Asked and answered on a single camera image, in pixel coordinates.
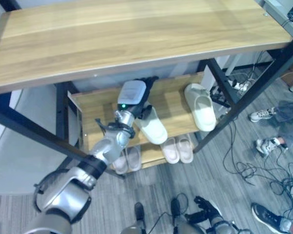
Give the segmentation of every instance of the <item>white slipper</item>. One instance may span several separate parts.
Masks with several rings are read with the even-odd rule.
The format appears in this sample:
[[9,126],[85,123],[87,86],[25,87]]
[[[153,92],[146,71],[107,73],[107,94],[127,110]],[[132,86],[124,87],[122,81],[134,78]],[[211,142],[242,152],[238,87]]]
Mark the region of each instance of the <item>white slipper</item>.
[[175,138],[169,138],[161,144],[163,155],[168,163],[175,164],[179,161],[180,156],[176,147]]
[[119,175],[125,174],[128,171],[128,164],[123,151],[121,156],[113,162],[113,167]]
[[190,138],[187,134],[176,137],[176,146],[183,163],[191,163],[193,161],[193,151]]
[[200,84],[189,84],[184,92],[196,126],[201,131],[212,131],[216,117],[208,91]]
[[140,170],[142,167],[140,145],[127,148],[126,158],[129,169],[131,169],[133,172]]
[[135,119],[135,124],[140,128],[145,137],[153,144],[160,145],[167,140],[167,131],[162,122],[158,119],[155,108],[152,107],[147,119]]

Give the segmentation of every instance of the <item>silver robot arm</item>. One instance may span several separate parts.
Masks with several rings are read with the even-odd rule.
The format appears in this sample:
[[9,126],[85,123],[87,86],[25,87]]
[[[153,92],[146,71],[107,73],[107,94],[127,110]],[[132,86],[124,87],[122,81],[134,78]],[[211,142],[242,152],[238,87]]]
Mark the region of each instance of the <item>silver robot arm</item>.
[[29,224],[24,234],[71,234],[91,203],[90,191],[104,170],[117,160],[134,137],[133,122],[143,117],[144,103],[157,77],[128,81],[118,98],[115,122],[103,126],[105,133],[90,151],[88,161],[71,168],[52,187],[41,195],[41,213]]

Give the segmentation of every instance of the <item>shoe rack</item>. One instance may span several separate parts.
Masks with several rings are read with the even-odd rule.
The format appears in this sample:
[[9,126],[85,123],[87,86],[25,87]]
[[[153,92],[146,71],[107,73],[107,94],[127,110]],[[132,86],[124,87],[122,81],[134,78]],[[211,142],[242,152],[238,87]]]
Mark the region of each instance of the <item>shoe rack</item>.
[[[159,119],[167,130],[168,137],[199,130],[186,103],[184,88],[190,83],[200,83],[202,78],[203,72],[200,72],[194,75],[160,79],[154,83],[148,101],[154,106]],[[80,142],[83,142],[81,148],[86,153],[103,137],[103,133],[94,119],[100,118],[103,124],[114,120],[120,90],[121,87],[116,87],[71,96],[81,111],[78,116],[82,123]],[[160,146],[151,144],[135,124],[133,128],[136,136],[128,146],[141,145],[142,168],[165,163],[166,160]]]

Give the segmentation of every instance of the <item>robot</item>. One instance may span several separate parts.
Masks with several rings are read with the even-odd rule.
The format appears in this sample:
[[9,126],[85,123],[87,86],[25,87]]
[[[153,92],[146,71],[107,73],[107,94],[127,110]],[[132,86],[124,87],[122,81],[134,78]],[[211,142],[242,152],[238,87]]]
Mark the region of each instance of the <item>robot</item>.
[[[158,77],[150,77],[124,83],[118,97],[115,122],[104,126],[100,120],[96,120],[105,134],[104,137],[94,145],[87,161],[80,162],[70,170],[61,171],[64,173],[61,179],[42,193],[40,206],[37,205],[37,199],[35,199],[34,206],[40,213],[29,224],[24,234],[72,233],[71,225],[81,220],[91,203],[89,192],[94,188],[105,169],[120,157],[130,139],[134,138],[135,132],[132,125],[135,118],[148,116],[150,108],[144,108],[144,104],[157,79]],[[191,219],[199,221],[200,217],[192,215]],[[223,219],[220,219],[219,222],[211,221],[211,225],[214,227],[212,233],[233,233],[231,226]],[[179,233],[201,234],[203,232],[198,229],[181,227]]]

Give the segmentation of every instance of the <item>robotic hand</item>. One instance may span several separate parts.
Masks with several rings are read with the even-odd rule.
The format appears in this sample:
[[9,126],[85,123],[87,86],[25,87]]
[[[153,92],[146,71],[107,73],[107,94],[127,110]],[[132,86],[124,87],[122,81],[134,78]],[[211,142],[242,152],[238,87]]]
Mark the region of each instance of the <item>robotic hand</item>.
[[24,234],[70,234],[71,224],[78,222],[91,203],[89,192],[104,170],[118,159],[121,151],[134,137],[132,124],[147,115],[144,104],[158,77],[127,81],[118,97],[115,122],[107,126],[96,120],[104,132],[85,161],[71,168],[51,189],[47,189],[38,208],[41,213]]
[[187,222],[197,224],[205,220],[209,220],[211,228],[207,229],[207,234],[235,234],[236,226],[225,221],[220,214],[220,211],[213,202],[209,202],[200,196],[196,196],[194,202],[202,211],[194,214],[185,214]]

